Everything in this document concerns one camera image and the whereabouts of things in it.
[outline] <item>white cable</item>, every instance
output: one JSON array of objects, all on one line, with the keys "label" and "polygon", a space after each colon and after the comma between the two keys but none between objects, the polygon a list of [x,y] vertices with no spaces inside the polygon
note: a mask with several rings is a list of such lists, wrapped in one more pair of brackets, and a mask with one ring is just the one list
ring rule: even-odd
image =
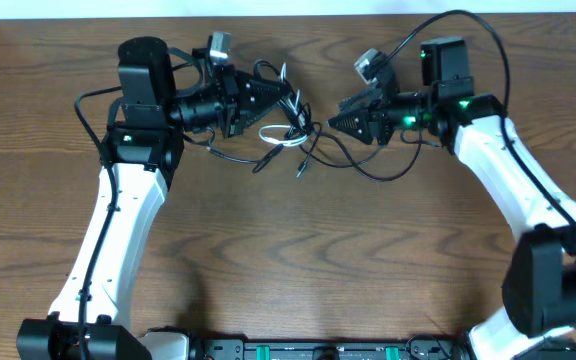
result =
[{"label": "white cable", "polygon": [[273,137],[264,135],[264,131],[267,129],[291,129],[291,128],[293,128],[292,125],[266,125],[266,126],[262,126],[259,129],[259,137],[261,138],[261,140],[263,140],[267,143],[271,143],[274,145],[280,145],[281,144],[285,147],[299,146],[299,145],[305,143],[306,140],[308,140],[308,135],[303,135],[301,137],[298,137],[298,138],[292,139],[292,140],[279,140],[279,139],[275,139]]}]

